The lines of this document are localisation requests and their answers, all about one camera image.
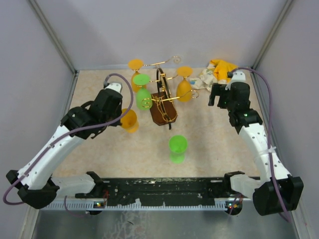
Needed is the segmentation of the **clear wine glass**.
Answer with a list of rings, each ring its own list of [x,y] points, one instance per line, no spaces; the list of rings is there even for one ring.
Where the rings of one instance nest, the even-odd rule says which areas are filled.
[[[182,63],[182,56],[179,56],[179,55],[175,55],[175,56],[172,56],[172,62],[174,64],[181,64]]]

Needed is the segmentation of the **green goblet front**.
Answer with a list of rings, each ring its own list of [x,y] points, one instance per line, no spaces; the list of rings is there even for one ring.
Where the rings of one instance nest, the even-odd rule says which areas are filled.
[[[170,155],[173,163],[182,163],[188,148],[188,141],[183,135],[174,135],[169,140]]]

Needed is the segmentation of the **green goblet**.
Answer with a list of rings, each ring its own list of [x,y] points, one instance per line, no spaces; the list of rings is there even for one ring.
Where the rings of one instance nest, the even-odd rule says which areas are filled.
[[[173,163],[182,163],[188,148],[188,141],[183,135],[174,135],[169,140],[170,155]]]
[[[140,110],[149,110],[153,106],[152,96],[146,89],[146,85],[150,82],[150,76],[147,74],[138,74],[133,77],[133,82],[139,86],[136,94],[136,105]]]

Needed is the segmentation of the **yellow plastic goblet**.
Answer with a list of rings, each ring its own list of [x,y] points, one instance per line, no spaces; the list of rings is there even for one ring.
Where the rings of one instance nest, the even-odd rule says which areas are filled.
[[[140,59],[133,59],[128,63],[128,67],[134,71],[131,77],[131,86],[135,93],[140,89],[146,88],[146,76],[141,74],[139,70],[144,66],[144,62]]]

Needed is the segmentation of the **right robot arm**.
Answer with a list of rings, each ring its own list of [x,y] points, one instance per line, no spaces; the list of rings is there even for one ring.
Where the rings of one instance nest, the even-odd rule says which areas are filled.
[[[244,82],[231,85],[214,83],[209,97],[209,106],[226,109],[232,127],[246,142],[259,170],[258,180],[237,171],[226,173],[223,193],[234,197],[237,193],[251,199],[259,215],[294,211],[299,203],[303,181],[293,177],[278,158],[273,147],[268,146],[265,127],[258,112],[250,107],[250,86]]]

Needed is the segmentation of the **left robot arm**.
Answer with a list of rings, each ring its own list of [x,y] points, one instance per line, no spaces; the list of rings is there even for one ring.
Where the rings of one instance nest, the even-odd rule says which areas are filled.
[[[95,100],[67,112],[53,136],[29,163],[6,174],[9,189],[17,189],[21,204],[42,209],[56,198],[97,198],[103,194],[103,181],[93,171],[60,178],[52,174],[85,140],[94,139],[109,126],[121,125],[122,101],[122,85],[107,84]]]

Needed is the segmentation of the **yellow floral cloth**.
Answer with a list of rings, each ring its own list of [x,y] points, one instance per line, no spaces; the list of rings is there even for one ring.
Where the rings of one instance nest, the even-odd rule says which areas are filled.
[[[189,82],[195,90],[206,89],[211,92],[213,83],[228,84],[231,80],[228,78],[228,72],[237,67],[221,59],[210,60],[208,66],[197,77],[190,78]]]

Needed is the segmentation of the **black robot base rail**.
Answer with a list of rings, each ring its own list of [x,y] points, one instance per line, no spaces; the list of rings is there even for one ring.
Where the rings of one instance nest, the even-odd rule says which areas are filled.
[[[137,199],[142,206],[214,206],[217,198],[230,198],[238,192],[226,186],[223,177],[193,178],[103,178],[79,199],[106,199],[108,206],[126,206]]]

